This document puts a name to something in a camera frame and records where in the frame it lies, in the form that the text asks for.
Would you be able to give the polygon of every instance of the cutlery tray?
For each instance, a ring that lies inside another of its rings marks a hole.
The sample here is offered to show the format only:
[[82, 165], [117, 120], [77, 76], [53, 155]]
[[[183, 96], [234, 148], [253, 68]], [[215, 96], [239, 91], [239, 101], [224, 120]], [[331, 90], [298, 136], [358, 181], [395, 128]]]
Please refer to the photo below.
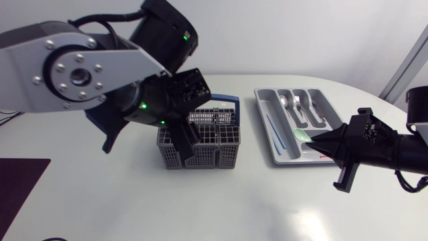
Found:
[[[306, 131], [310, 137], [313, 137], [336, 129], [343, 123], [321, 90], [256, 88], [254, 94], [276, 164], [333, 163], [331, 158], [307, 147], [304, 142], [294, 137], [296, 128]], [[287, 107], [282, 104], [280, 96], [285, 96]], [[298, 108], [296, 96], [300, 99], [300, 108]], [[281, 141], [273, 126], [276, 127], [278, 135], [285, 144], [285, 149], [280, 144]], [[280, 151], [277, 151], [274, 141], [281, 149]]]

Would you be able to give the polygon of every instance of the cable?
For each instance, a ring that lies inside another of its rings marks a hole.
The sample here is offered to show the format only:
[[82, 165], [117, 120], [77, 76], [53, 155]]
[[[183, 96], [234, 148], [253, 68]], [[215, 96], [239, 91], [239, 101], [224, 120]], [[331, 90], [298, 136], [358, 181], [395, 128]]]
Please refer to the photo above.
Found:
[[118, 50], [119, 49], [119, 37], [118, 37], [116, 31], [114, 31], [114, 28], [109, 23], [107, 23], [106, 21], [94, 21], [94, 23], [99, 23], [99, 24], [103, 25], [108, 30], [108, 32], [111, 34], [111, 36], [113, 38], [114, 48], [116, 50]]
[[67, 241], [63, 238], [46, 238], [45, 240], [42, 241]]
[[428, 186], [428, 176], [423, 176], [419, 182], [417, 183], [416, 187], [412, 187], [407, 181], [406, 179], [404, 179], [403, 175], [401, 174], [400, 171], [395, 171], [395, 175], [397, 175], [397, 178], [399, 180], [399, 183], [401, 185], [401, 187], [405, 190], [408, 191], [409, 193], [417, 193], [420, 192], [422, 189], [424, 189], [425, 187]]
[[20, 116], [20, 115], [22, 115], [22, 114], [24, 114], [24, 112], [18, 112], [18, 113], [16, 113], [16, 114], [14, 114], [13, 116], [8, 116], [8, 117], [6, 117], [6, 118], [2, 118], [2, 119], [0, 119], [0, 121], [3, 121], [2, 123], [0, 123], [0, 127], [1, 127], [2, 125], [4, 125], [4, 124], [8, 123], [9, 121], [11, 121], [12, 119], [14, 119], [15, 117]]
[[3, 111], [0, 111], [0, 114], [15, 114], [15, 113], [17, 113], [17, 111], [14, 111], [14, 112], [3, 112]]
[[94, 14], [86, 17], [81, 17], [75, 21], [68, 20], [68, 23], [74, 27], [82, 26], [83, 24], [105, 21], [105, 22], [121, 22], [121, 21], [135, 21], [143, 18], [146, 15], [145, 10], [138, 10], [136, 13], [128, 14]]

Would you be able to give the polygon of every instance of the metal spoon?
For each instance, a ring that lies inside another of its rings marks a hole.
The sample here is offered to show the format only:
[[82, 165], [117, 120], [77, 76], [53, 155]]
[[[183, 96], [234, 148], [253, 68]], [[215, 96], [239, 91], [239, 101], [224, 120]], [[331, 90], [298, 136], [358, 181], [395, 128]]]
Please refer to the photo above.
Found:
[[302, 142], [313, 143], [314, 141], [306, 134], [306, 131], [296, 128], [294, 129], [294, 137]]
[[291, 117], [290, 116], [290, 114], [289, 114], [289, 112], [288, 112], [288, 109], [287, 109], [287, 107], [288, 107], [288, 101], [287, 101], [287, 97], [285, 97], [285, 96], [283, 96], [283, 95], [280, 95], [280, 100], [281, 100], [281, 104], [284, 106], [284, 108], [286, 109], [286, 112], [287, 112], [287, 114], [288, 114], [288, 117]]

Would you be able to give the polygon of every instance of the fork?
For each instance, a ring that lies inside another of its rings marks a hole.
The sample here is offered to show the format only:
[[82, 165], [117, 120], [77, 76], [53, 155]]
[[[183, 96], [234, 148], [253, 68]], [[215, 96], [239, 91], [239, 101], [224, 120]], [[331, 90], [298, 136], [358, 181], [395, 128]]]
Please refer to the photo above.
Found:
[[300, 115], [302, 115], [302, 118], [305, 118], [306, 121], [308, 121], [308, 118], [306, 118], [305, 113], [302, 111], [302, 107], [300, 106], [300, 96], [295, 96], [294, 100], [296, 101], [296, 107], [299, 110]]

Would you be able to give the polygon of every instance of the dish rack basket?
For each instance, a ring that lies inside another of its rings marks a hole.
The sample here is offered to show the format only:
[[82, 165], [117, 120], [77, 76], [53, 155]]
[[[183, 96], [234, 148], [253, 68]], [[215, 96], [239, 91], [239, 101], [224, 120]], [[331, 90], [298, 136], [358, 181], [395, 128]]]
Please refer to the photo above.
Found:
[[239, 130], [239, 98], [212, 94], [211, 100], [233, 102], [232, 108], [198, 108], [191, 112], [189, 122], [194, 122], [201, 140], [193, 146], [196, 155], [181, 160], [167, 129], [159, 129], [157, 145], [167, 169], [233, 169], [241, 143]]

